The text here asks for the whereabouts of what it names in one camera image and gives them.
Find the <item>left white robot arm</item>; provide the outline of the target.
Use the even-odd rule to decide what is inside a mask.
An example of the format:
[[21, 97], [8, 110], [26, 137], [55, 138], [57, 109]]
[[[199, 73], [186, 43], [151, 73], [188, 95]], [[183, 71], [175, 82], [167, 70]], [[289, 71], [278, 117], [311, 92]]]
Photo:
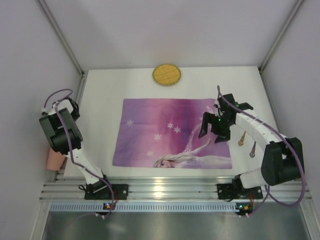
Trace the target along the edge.
[[80, 117], [78, 104], [71, 98], [55, 101], [50, 111], [43, 109], [39, 123], [51, 149], [69, 159], [85, 178], [85, 191], [94, 194], [102, 188], [111, 189], [107, 176], [90, 162], [82, 147], [83, 136], [76, 124]]

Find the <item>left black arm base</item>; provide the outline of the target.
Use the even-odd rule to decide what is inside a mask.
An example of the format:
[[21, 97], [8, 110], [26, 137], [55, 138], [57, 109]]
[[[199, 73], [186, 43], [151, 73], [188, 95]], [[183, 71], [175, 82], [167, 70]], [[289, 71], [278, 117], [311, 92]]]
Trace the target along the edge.
[[[85, 192], [85, 200], [111, 200], [112, 194], [110, 189], [106, 186], [95, 192], [90, 192], [85, 186], [79, 185], [78, 188]], [[113, 184], [111, 186], [113, 190], [114, 200], [126, 200], [129, 194], [128, 184]]]

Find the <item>yellow round woven coaster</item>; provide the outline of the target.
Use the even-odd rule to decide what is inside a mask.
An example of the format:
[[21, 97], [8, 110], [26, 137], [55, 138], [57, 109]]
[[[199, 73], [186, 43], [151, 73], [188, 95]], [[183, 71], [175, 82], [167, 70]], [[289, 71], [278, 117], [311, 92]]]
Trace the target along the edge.
[[162, 86], [172, 86], [182, 77], [181, 70], [174, 64], [158, 65], [152, 72], [153, 80]]

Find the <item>gold fork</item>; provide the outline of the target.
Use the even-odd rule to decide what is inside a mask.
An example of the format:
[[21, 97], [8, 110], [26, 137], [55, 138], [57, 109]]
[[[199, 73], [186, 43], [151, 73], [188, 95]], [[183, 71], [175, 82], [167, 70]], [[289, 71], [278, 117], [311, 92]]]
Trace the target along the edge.
[[240, 138], [240, 140], [238, 141], [238, 145], [241, 147], [244, 145], [244, 141], [245, 141], [245, 137], [246, 137], [246, 132], [244, 132]]

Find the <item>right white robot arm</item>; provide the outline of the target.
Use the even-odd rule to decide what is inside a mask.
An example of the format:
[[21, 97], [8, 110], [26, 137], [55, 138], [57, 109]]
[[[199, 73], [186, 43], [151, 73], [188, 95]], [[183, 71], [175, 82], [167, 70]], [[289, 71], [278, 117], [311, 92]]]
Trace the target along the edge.
[[203, 113], [199, 138], [211, 132], [216, 135], [216, 143], [227, 142], [231, 139], [231, 126], [236, 125], [263, 150], [260, 167], [232, 179], [237, 191], [305, 180], [303, 148], [298, 138], [279, 133], [259, 119], [249, 103], [236, 102], [231, 93], [220, 96], [214, 107], [215, 113]]

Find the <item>pink plastic cup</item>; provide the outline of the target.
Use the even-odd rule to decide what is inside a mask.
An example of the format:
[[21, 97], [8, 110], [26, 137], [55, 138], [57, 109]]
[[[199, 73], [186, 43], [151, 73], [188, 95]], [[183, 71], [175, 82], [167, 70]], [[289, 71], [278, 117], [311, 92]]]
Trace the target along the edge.
[[46, 169], [50, 171], [59, 171], [65, 161], [65, 156], [60, 152], [55, 152], [52, 148], [48, 152]]

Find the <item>purple Frozen placemat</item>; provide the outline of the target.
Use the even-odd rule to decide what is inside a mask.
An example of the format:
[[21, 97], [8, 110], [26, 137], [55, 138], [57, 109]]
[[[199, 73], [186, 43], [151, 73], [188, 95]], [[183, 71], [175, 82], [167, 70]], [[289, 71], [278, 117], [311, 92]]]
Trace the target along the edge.
[[215, 99], [124, 99], [112, 164], [133, 168], [232, 169], [227, 142], [199, 138]]

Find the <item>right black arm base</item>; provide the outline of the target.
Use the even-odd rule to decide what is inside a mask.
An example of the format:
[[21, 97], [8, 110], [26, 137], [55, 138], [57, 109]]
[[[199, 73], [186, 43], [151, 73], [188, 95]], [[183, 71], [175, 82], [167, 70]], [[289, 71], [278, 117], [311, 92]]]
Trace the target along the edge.
[[231, 183], [219, 183], [216, 185], [219, 200], [232, 201], [232, 200], [254, 200], [263, 199], [261, 187], [253, 187], [249, 189], [236, 189]]

